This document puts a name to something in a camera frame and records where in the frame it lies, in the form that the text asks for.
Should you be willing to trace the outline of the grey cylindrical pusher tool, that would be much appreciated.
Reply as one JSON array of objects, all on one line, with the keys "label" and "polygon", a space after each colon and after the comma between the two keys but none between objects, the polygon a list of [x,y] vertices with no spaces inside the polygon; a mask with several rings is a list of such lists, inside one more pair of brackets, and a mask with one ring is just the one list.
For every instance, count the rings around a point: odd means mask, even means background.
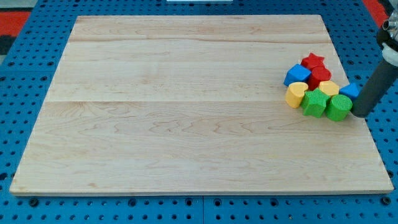
[{"label": "grey cylindrical pusher tool", "polygon": [[381,60],[355,99],[352,114],[359,118],[367,117],[396,79],[397,62]]}]

